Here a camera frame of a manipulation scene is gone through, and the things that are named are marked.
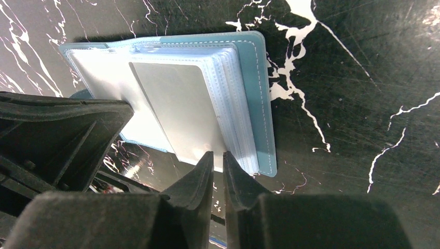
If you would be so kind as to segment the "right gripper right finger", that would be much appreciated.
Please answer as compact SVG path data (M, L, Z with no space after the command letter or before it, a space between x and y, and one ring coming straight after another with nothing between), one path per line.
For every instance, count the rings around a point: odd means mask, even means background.
M223 154L228 248L411 248L393 209L357 195L277 195Z

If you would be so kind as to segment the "blue card holder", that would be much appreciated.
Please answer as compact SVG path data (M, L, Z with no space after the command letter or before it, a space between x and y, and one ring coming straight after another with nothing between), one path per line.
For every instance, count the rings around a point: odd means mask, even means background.
M138 37L62 44L60 52L94 99L123 100L134 115L121 138L173 153L131 62L196 65L217 116L226 151L249 175L277 173L266 47L257 31Z

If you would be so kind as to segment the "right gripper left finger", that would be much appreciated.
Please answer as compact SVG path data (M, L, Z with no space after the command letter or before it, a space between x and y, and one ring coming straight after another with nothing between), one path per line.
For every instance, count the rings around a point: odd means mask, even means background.
M214 155L160 193L52 191L19 216L4 248L207 248Z

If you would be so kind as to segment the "grey credit card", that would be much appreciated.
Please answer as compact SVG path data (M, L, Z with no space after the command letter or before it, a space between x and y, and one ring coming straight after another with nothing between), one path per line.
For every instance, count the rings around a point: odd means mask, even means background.
M141 62L130 67L178 160L195 165L212 151L214 170L222 172L226 145L200 67Z

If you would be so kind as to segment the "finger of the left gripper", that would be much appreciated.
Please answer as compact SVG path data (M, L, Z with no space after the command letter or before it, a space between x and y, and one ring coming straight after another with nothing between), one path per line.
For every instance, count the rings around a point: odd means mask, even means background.
M38 194L84 192L133 116L119 100L1 93L1 211L19 216Z

